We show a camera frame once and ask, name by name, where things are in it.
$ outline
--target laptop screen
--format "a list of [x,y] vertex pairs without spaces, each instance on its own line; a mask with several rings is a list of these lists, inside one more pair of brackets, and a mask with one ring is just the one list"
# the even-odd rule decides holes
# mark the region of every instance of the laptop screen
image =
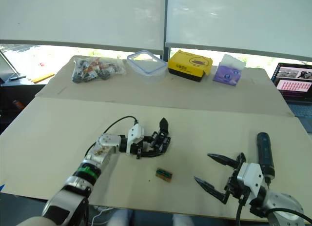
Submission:
[[312,100],[312,66],[279,63],[271,78],[285,99]]

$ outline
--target yellow and black box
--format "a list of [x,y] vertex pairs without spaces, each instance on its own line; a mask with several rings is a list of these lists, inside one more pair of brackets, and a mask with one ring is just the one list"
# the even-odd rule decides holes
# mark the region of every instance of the yellow and black box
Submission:
[[177,51],[168,61],[171,74],[181,76],[192,81],[200,82],[204,74],[209,75],[213,60],[200,55]]

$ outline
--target laptop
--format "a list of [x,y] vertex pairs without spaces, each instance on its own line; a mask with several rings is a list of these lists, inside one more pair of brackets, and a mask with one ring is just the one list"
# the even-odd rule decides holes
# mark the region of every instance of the laptop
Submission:
[[312,133],[312,66],[279,63],[271,80],[305,130]]

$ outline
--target purple box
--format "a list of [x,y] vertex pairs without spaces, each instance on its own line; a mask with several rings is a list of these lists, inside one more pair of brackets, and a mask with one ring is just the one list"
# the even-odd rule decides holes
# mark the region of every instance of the purple box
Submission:
[[236,86],[241,74],[241,70],[228,66],[219,66],[214,75],[214,81]]

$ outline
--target bag of small parts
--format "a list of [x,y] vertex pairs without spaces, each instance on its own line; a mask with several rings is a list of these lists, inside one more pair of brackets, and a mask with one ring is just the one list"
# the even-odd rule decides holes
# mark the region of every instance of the bag of small parts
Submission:
[[75,68],[72,81],[75,83],[89,82],[95,79],[107,80],[114,74],[126,74],[120,59],[106,59],[90,57],[86,59],[75,58]]

